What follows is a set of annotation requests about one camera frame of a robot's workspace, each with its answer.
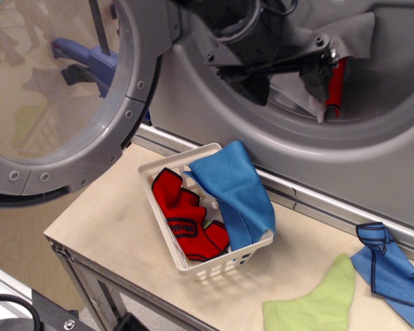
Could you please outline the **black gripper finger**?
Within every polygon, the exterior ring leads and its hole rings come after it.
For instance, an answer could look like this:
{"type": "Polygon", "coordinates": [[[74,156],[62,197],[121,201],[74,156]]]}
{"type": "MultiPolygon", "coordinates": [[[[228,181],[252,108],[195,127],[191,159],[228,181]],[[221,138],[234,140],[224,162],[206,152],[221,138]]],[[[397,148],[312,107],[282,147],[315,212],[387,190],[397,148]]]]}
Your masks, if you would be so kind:
{"type": "Polygon", "coordinates": [[[330,97],[329,85],[333,78],[334,66],[327,63],[308,62],[299,71],[306,91],[320,103],[326,103],[330,97]]]}
{"type": "Polygon", "coordinates": [[[245,79],[226,77],[225,82],[239,95],[258,106],[267,104],[270,80],[264,75],[250,75],[245,79]]]}

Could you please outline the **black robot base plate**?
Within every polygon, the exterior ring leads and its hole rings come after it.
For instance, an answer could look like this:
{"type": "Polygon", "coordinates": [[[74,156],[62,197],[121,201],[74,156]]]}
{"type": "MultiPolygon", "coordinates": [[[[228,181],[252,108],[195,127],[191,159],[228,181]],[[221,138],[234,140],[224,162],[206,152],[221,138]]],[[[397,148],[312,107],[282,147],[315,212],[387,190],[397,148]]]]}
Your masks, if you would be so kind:
{"type": "Polygon", "coordinates": [[[0,293],[0,330],[91,330],[78,312],[38,292],[0,293]]]}

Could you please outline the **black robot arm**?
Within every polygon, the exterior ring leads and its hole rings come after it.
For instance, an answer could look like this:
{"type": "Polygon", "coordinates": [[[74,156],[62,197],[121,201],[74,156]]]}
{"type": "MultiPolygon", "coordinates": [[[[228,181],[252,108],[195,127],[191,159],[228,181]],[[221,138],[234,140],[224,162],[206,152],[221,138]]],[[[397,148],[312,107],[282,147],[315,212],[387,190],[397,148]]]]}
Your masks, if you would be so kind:
{"type": "Polygon", "coordinates": [[[305,90],[326,103],[337,59],[330,39],[315,30],[295,26],[288,16],[291,1],[176,1],[195,15],[217,44],[206,62],[235,92],[264,106],[274,74],[296,72],[305,90]]]}

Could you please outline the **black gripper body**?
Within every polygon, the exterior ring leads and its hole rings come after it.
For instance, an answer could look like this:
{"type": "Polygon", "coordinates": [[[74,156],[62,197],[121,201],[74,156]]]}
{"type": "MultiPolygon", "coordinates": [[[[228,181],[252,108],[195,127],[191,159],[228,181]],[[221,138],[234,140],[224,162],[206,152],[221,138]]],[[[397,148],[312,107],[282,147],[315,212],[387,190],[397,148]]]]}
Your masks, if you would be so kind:
{"type": "Polygon", "coordinates": [[[326,34],[283,34],[274,41],[245,38],[234,43],[216,40],[206,55],[206,64],[216,68],[225,81],[243,81],[251,76],[301,72],[309,68],[334,68],[338,56],[326,34]]]}

